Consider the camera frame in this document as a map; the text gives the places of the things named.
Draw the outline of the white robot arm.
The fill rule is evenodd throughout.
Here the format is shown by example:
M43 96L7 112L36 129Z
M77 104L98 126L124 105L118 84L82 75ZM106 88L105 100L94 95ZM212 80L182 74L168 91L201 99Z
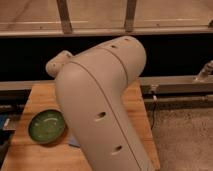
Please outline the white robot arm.
M132 36L77 55L64 50L46 64L64 119L93 171L154 171L122 103L145 64L145 49Z

